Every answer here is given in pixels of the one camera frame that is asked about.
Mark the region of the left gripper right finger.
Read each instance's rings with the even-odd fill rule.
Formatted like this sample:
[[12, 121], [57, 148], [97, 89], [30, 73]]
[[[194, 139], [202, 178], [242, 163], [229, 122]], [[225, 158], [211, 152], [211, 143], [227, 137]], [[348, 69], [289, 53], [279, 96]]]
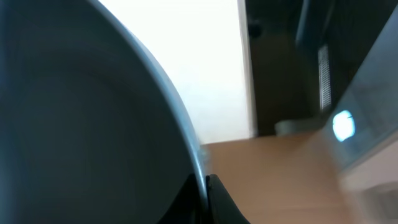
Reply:
[[249, 224], [217, 175], [206, 177], [206, 189], [210, 223]]

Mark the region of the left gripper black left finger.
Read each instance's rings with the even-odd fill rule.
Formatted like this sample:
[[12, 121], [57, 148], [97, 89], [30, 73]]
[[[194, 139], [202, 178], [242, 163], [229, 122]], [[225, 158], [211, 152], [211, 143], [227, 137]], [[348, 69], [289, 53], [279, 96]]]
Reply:
[[201, 205], [196, 178], [189, 175], [158, 224], [200, 224]]

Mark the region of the dark blue plate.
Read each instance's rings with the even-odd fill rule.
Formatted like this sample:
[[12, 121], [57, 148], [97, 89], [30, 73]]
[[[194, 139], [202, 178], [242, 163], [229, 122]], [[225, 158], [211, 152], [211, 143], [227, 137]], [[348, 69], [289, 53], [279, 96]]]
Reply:
[[158, 223], [200, 145], [158, 61], [99, 1], [1, 2], [1, 222]]

